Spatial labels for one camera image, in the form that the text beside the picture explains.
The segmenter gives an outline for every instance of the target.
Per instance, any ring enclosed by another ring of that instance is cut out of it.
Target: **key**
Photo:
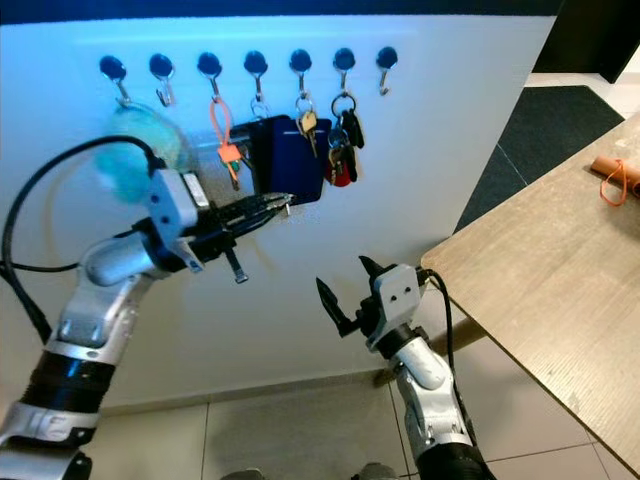
[[[336,184],[336,177],[338,176],[338,163],[340,162],[340,156],[342,155],[342,147],[336,147],[329,150],[329,175],[327,180],[331,185]]]
[[[347,167],[349,180],[356,182],[358,180],[358,171],[356,170],[356,152],[351,145],[345,145],[340,152],[340,162]]]
[[[358,148],[364,147],[362,127],[360,126],[360,120],[358,120],[355,109],[352,108],[342,112],[340,124],[347,132],[347,135],[349,136],[349,143],[351,145]]]
[[[313,156],[318,158],[318,150],[316,148],[316,126],[318,125],[318,117],[316,112],[308,110],[298,118],[298,130],[311,144]]]

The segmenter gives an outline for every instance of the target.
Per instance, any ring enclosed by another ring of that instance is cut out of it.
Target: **metal hook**
[[[306,50],[298,49],[291,54],[289,67],[298,75],[298,101],[309,98],[309,92],[304,88],[304,75],[311,68],[311,64],[311,56]]]
[[[262,84],[260,83],[260,75],[253,76],[256,79],[256,102],[264,102],[264,95],[262,94]]]
[[[129,106],[129,104],[131,104],[131,97],[129,97],[127,90],[122,84],[124,77],[127,76],[127,69],[124,68],[122,62],[111,55],[102,57],[100,59],[100,71],[118,87],[121,98],[116,98],[116,102],[122,107]]]
[[[331,112],[336,118],[340,118],[340,115],[336,112],[336,106],[340,100],[349,99],[353,102],[352,108],[356,108],[356,99],[347,90],[347,73],[349,73],[355,64],[356,58],[348,48],[341,48],[333,58],[333,66],[340,72],[340,93],[336,95],[333,102],[331,102]]]
[[[333,58],[333,66],[340,72],[340,91],[347,93],[347,73],[355,66],[356,57],[348,48],[338,50]]]
[[[173,90],[171,89],[171,85],[169,85],[168,79],[160,79],[160,82],[162,84],[162,90],[156,88],[156,95],[158,95],[163,107],[169,107],[173,104]]]
[[[163,107],[168,107],[175,103],[173,90],[169,84],[169,79],[173,76],[175,69],[171,60],[160,53],[156,53],[149,60],[149,70],[160,80],[161,88],[156,89],[156,95],[160,99]]]
[[[198,59],[198,70],[200,73],[209,79],[211,82],[211,88],[213,88],[213,100],[220,98],[220,90],[218,90],[218,83],[216,79],[218,75],[222,73],[222,65],[213,53],[205,52],[200,55]]]
[[[384,47],[378,52],[376,63],[378,64],[378,68],[382,70],[382,76],[380,77],[380,95],[384,97],[391,91],[390,88],[384,86],[384,82],[387,79],[389,70],[398,64],[398,54],[393,47]]]
[[[251,100],[251,111],[258,118],[264,118],[263,115],[265,114],[266,116],[269,116],[269,107],[264,101],[262,85],[260,84],[260,77],[262,77],[269,68],[264,55],[257,50],[252,50],[247,53],[247,56],[244,59],[244,68],[256,81],[256,96]]]

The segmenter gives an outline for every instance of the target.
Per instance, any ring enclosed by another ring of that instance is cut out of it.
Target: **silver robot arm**
[[[494,479],[474,444],[470,422],[458,401],[455,378],[426,335],[412,330],[425,271],[408,265],[383,268],[360,257],[369,274],[372,295],[360,303],[351,321],[329,287],[316,279],[322,304],[340,336],[360,330],[371,352],[380,353],[394,370],[405,402],[405,424],[413,458],[423,480]]]
[[[0,479],[84,480],[99,408],[154,281],[224,253],[236,282],[247,280],[234,239],[287,207],[288,194],[248,197],[217,208],[194,174],[159,169],[151,177],[150,218],[98,243],[77,268],[77,287],[45,345],[23,397],[0,428]]]

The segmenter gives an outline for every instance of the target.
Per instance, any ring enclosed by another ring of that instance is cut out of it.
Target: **black doormat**
[[[588,87],[525,88],[462,212],[456,231],[623,120]]]

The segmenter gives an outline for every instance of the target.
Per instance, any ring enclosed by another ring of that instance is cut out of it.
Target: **blue card holder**
[[[279,118],[273,122],[270,191],[295,195],[294,205],[315,202],[320,198],[329,162],[330,130],[331,120],[318,119],[318,156],[314,157],[311,144],[300,134],[296,120]]]

